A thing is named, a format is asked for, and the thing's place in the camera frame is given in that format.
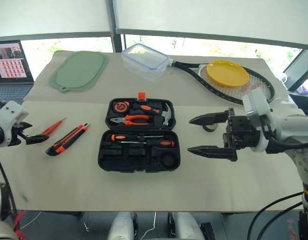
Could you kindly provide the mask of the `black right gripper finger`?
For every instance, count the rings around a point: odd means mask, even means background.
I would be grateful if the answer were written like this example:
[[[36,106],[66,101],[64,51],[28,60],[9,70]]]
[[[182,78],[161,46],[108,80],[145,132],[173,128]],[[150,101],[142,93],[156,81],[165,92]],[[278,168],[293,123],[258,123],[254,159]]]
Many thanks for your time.
[[[194,125],[213,125],[225,123],[226,121],[228,121],[229,117],[233,115],[234,108],[230,107],[228,110],[225,110],[223,112],[210,112],[199,115],[191,119],[189,123]]]
[[[209,159],[227,159],[231,162],[237,161],[237,153],[234,148],[217,147],[213,145],[200,145],[187,149],[190,153],[209,158]]]

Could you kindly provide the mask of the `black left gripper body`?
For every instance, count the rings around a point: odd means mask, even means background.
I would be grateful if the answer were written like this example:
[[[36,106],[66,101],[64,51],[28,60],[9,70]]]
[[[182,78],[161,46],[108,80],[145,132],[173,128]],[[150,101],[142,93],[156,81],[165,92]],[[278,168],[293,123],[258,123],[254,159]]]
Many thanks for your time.
[[[13,124],[12,126],[12,129],[11,129],[11,141],[10,141],[10,144],[9,146],[12,147],[12,146],[17,146],[21,143],[21,140],[18,138],[18,134],[22,131],[22,124],[21,123],[15,123]]]

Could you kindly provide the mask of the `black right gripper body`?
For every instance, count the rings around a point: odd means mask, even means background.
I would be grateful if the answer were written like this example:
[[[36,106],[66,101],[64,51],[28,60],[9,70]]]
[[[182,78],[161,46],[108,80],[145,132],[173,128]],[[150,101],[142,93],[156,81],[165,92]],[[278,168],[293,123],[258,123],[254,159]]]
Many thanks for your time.
[[[225,148],[240,150],[258,145],[260,130],[257,130],[246,116],[230,116],[226,133],[223,134]]]

